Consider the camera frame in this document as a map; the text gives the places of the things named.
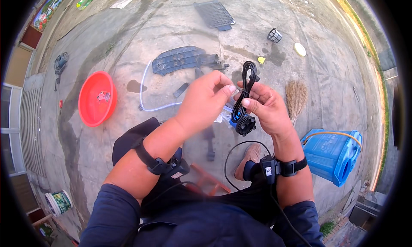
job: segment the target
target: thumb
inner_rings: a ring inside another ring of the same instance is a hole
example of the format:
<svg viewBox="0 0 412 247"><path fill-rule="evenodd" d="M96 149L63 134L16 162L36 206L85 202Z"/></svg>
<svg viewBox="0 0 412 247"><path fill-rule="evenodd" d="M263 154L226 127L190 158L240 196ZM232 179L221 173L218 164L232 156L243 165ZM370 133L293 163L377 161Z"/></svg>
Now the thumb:
<svg viewBox="0 0 412 247"><path fill-rule="evenodd" d="M226 85L215 93L213 99L215 99L215 101L219 104L224 105L229 100L230 96L234 93L235 90L236 86L232 84Z"/></svg>
<svg viewBox="0 0 412 247"><path fill-rule="evenodd" d="M252 100L250 98L244 98L242 100L242 106L244 106L247 110L250 110L256 116L260 116L264 114L265 106L260 104L257 100Z"/></svg>

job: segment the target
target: white lid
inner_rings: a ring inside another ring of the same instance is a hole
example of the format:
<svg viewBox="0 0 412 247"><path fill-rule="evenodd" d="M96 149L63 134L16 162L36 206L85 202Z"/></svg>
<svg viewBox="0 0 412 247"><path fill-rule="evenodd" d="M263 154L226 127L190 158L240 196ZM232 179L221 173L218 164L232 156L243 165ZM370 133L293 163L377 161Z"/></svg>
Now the white lid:
<svg viewBox="0 0 412 247"><path fill-rule="evenodd" d="M306 56L306 50L305 47L303 47L302 44L300 43L295 43L295 45L293 45L293 48L295 49L296 53L301 56L301 57L305 57Z"/></svg>

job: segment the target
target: mesh filter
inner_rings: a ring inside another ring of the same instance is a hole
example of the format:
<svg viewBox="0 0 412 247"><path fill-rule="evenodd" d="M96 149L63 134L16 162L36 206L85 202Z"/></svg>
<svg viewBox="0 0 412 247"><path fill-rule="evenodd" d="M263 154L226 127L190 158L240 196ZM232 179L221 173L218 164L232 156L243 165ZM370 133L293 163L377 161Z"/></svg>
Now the mesh filter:
<svg viewBox="0 0 412 247"><path fill-rule="evenodd" d="M276 30L276 28L273 28L267 35L267 38L273 42L280 42L280 40L282 39L282 34L278 30Z"/></svg>
<svg viewBox="0 0 412 247"><path fill-rule="evenodd" d="M217 0L204 3L193 3L193 5L209 28L232 25L235 23L222 3Z"/></svg>

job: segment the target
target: sticker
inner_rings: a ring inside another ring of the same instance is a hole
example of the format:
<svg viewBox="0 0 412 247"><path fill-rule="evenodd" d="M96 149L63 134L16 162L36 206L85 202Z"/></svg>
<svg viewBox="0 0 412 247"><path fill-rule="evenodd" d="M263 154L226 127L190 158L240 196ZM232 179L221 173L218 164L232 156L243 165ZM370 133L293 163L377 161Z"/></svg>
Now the sticker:
<svg viewBox="0 0 412 247"><path fill-rule="evenodd" d="M181 175L183 175L183 174L180 173L180 172L177 172L176 174L174 174L173 176L171 176L171 178L176 179L176 178L180 177Z"/></svg>
<svg viewBox="0 0 412 247"><path fill-rule="evenodd" d="M215 123L221 123L222 122L222 116L218 116L218 118L216 118L216 120L214 121Z"/></svg>
<svg viewBox="0 0 412 247"><path fill-rule="evenodd" d="M105 100L108 102L110 100L110 93L101 91L99 95L97 95L97 100L100 102L101 100Z"/></svg>
<svg viewBox="0 0 412 247"><path fill-rule="evenodd" d="M272 168L271 167L265 167L266 170L266 176L271 176L272 175Z"/></svg>

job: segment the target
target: orange hose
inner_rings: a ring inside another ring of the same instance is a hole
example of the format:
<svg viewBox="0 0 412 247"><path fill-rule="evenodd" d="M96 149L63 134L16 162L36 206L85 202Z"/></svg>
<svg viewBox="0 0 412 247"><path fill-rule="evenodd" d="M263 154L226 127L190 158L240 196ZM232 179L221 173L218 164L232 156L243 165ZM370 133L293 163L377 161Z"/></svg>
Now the orange hose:
<svg viewBox="0 0 412 247"><path fill-rule="evenodd" d="M341 132L317 132L317 133L312 133L311 135L308 135L308 136L305 138L305 141L303 141L303 145L306 144L306 142L308 141L308 138L311 137L311 136L323 135L323 134L328 134L328 133L334 134L334 135L347 136L347 137L349 137L349 138L354 139L354 140L359 144L359 146L360 146L360 152L362 152L362 144L358 141L358 139L356 139L355 137L353 137L353 136L351 136L351 135L348 135L347 133L341 133Z"/></svg>

